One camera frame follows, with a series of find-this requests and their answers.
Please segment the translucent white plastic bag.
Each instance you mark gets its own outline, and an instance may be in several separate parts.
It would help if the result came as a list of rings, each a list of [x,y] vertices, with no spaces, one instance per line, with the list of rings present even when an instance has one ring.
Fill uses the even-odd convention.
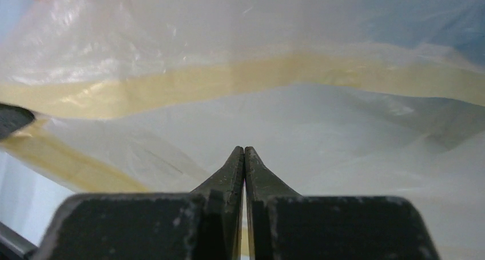
[[[1,222],[184,192],[253,146],[304,195],[395,195],[484,258],[484,0],[1,0]]]

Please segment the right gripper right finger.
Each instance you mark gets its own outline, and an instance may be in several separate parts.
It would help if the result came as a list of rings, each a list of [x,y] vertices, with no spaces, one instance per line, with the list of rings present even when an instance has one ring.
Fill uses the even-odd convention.
[[[245,149],[252,259],[439,259],[414,205],[394,196],[303,196]]]

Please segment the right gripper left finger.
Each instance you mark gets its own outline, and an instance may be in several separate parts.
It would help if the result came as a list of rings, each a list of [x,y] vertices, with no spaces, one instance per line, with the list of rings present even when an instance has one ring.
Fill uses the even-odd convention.
[[[188,193],[84,193],[55,212],[34,259],[239,259],[244,151]]]

